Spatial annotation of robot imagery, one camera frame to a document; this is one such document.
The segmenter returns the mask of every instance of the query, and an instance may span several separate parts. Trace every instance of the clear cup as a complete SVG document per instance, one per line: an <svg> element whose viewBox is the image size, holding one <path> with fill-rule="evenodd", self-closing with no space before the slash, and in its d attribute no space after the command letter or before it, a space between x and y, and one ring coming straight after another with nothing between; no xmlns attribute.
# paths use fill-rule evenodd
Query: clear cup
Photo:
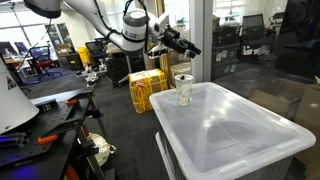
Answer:
<svg viewBox="0 0 320 180"><path fill-rule="evenodd" d="M176 82L178 104L180 106L188 106L191 99L193 76L188 74L179 74L174 78Z"/></svg>

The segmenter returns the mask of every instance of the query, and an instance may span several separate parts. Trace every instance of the white robotic arm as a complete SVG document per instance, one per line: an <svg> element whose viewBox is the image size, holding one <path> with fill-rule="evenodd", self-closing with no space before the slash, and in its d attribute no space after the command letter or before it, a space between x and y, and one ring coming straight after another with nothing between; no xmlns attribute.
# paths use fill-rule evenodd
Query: white robotic arm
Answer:
<svg viewBox="0 0 320 180"><path fill-rule="evenodd" d="M173 48L179 53L186 53L190 57L200 54L200 50L186 40L180 39L180 34L171 29L168 14L163 14L159 18L144 10L136 9L127 13L123 17L123 29L119 33L112 30L103 20L103 11L99 5L101 0L63 0L76 12L83 15L103 36L118 46L127 56L138 56L142 54L145 41L149 35L154 35L160 41L160 46L154 49L163 49L164 46ZM61 14L60 0L24 0L26 6L35 13L47 17L57 18Z"/></svg>

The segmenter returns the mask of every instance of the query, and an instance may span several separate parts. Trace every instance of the window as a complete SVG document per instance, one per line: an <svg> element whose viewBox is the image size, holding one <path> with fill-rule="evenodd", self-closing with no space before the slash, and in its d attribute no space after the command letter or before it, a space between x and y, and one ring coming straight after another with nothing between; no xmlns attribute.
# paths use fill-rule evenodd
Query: window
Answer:
<svg viewBox="0 0 320 180"><path fill-rule="evenodd" d="M222 18L221 24L224 23L223 17L233 15L237 22L242 23L242 17L246 14L247 0L216 0L213 3L214 15Z"/></svg>
<svg viewBox="0 0 320 180"><path fill-rule="evenodd" d="M29 48L29 43L24 36L21 28L8 28L8 29L0 29L0 41L9 41L13 42L23 42L24 45ZM16 46L12 44L12 47L18 52Z"/></svg>
<svg viewBox="0 0 320 180"><path fill-rule="evenodd" d="M189 0L164 0L164 6L171 26L176 26L178 21L183 20L186 30L189 29Z"/></svg>
<svg viewBox="0 0 320 180"><path fill-rule="evenodd" d="M19 26L19 22L14 13L1 13L0 14L0 27Z"/></svg>
<svg viewBox="0 0 320 180"><path fill-rule="evenodd" d="M103 0L103 2L105 5L104 9L109 20L108 25L110 25L113 29L121 31L123 11L127 0ZM128 12L133 11L135 8L135 3L132 2L129 6Z"/></svg>
<svg viewBox="0 0 320 180"><path fill-rule="evenodd" d="M24 30L32 45L39 42L40 38L46 33L46 28L43 25L24 27ZM47 41L50 41L48 34L44 36L37 46L46 46Z"/></svg>
<svg viewBox="0 0 320 180"><path fill-rule="evenodd" d="M32 11L16 12L21 25L47 24L49 19L41 17Z"/></svg>

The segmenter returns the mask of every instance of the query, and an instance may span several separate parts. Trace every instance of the chair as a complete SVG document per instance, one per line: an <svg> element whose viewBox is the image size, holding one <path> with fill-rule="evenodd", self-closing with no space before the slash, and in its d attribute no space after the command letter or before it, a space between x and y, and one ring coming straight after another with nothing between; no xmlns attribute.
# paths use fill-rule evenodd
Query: chair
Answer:
<svg viewBox="0 0 320 180"><path fill-rule="evenodd" d="M87 42L86 46L91 54L91 58L99 64L99 59L107 57L106 49L101 41Z"/></svg>
<svg viewBox="0 0 320 180"><path fill-rule="evenodd" d="M246 50L252 49L252 57L254 57L254 49L271 45L273 42L273 38L266 37L262 14L243 16L241 46Z"/></svg>
<svg viewBox="0 0 320 180"><path fill-rule="evenodd" d="M48 77L54 77L55 74L60 74L62 76L61 72L49 72L48 69L53 64L51 58L50 58L50 50L49 46L39 46L39 47L33 47L30 49L30 55L32 56L32 60L29 61L30 66L33 68L41 68L45 72L38 78L39 81L41 81L41 78L44 76Z"/></svg>

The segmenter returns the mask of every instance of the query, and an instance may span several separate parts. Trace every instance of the wire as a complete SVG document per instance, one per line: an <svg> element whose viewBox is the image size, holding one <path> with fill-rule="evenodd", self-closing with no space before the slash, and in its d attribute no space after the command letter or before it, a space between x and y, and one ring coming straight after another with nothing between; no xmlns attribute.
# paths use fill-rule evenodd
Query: wire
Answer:
<svg viewBox="0 0 320 180"><path fill-rule="evenodd" d="M27 54L24 56L22 62L20 63L19 67L15 70L15 72L17 72L17 71L22 67L22 65L24 64L27 56L30 54L31 49L34 48L34 47L36 47L36 46L43 40L43 38L48 34L48 32L49 32L49 30L50 30L50 28L51 28L51 20L52 20L52 19L49 20L49 26L48 26L48 28L47 28L47 30L46 30L46 33L42 36L42 38L41 38L36 44L34 44L31 48L29 48Z"/></svg>
<svg viewBox="0 0 320 180"><path fill-rule="evenodd" d="M97 7L98 15L99 15L99 18L101 19L103 25L104 25L109 31L111 31L111 32L113 32L113 33L116 33L116 34L121 34L121 33L118 32L117 30L112 29L111 27L109 27L109 26L104 22L104 19L103 19L103 16L102 16L102 14L101 14L101 11L100 11L100 8L99 8L99 4L98 4L97 0L94 0L94 4L95 4L96 7Z"/></svg>

